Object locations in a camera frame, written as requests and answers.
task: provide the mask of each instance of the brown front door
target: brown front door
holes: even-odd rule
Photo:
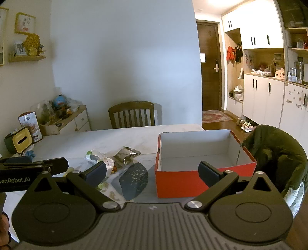
[[[218,28],[215,23],[197,22],[200,53],[206,62],[201,63],[202,110],[221,110],[221,58]]]

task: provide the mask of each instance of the open cardboard box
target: open cardboard box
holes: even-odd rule
[[[239,176],[252,176],[257,164],[231,130],[162,133],[155,164],[157,196],[194,197],[207,190],[198,175],[201,161]]]

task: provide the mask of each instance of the triangular cutout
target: triangular cutout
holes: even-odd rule
[[[47,180],[47,178],[41,179],[39,184],[36,186],[34,192],[48,191],[51,190],[51,186]]]
[[[270,187],[267,185],[266,181],[262,177],[259,177],[257,179],[253,189],[254,190],[267,191],[267,192],[271,191]]]

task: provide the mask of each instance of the ribbed gray panel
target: ribbed gray panel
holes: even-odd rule
[[[214,231],[201,213],[183,210],[180,204],[128,203],[117,213],[105,214],[84,238],[58,247],[22,242],[16,250],[291,250],[278,242],[245,246]]]

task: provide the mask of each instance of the green jacket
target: green jacket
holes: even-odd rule
[[[297,190],[301,181],[308,188],[308,161],[302,146],[286,132],[259,125],[245,139],[245,146],[257,160],[255,171],[265,172],[284,197],[289,188]]]

